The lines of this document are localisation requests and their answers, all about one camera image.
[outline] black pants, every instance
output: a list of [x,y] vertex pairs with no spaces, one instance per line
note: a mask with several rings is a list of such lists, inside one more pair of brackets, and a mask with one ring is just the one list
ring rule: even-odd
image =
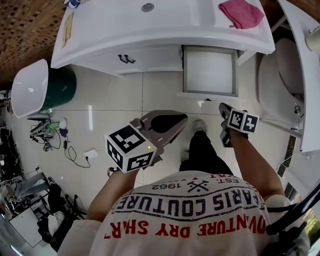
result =
[[202,171],[209,174],[233,175],[227,164],[217,156],[207,134],[200,130],[191,139],[189,146],[189,160],[180,165],[182,171]]

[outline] mosaic tile wall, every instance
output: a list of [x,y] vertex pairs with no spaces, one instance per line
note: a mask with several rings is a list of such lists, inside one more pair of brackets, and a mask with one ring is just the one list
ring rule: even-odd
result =
[[[319,0],[289,1],[320,21]],[[62,2],[0,0],[0,90],[10,87],[23,67],[51,58],[65,12]],[[272,26],[283,15],[282,10],[275,0],[260,2]]]

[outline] cabinet door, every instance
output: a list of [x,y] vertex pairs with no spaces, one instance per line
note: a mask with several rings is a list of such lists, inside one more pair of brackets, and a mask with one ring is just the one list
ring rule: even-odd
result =
[[107,52],[88,59],[86,67],[112,75],[146,71],[182,71],[181,47],[146,46]]

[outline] toilet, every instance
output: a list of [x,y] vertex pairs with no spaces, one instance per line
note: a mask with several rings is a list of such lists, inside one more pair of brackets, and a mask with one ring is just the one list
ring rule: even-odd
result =
[[258,98],[263,109],[291,128],[303,129],[304,83],[296,44],[282,38],[264,55],[258,73]]

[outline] drawer handle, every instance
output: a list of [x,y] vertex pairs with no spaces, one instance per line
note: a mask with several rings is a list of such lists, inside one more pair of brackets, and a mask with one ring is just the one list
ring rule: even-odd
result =
[[125,60],[122,59],[122,55],[121,55],[121,54],[118,55],[120,61],[122,61],[123,63],[126,63],[126,64],[132,63],[132,64],[133,64],[133,63],[136,62],[135,60],[129,60],[129,59],[128,59],[128,55],[126,55],[126,54],[123,55],[123,56],[125,57]]

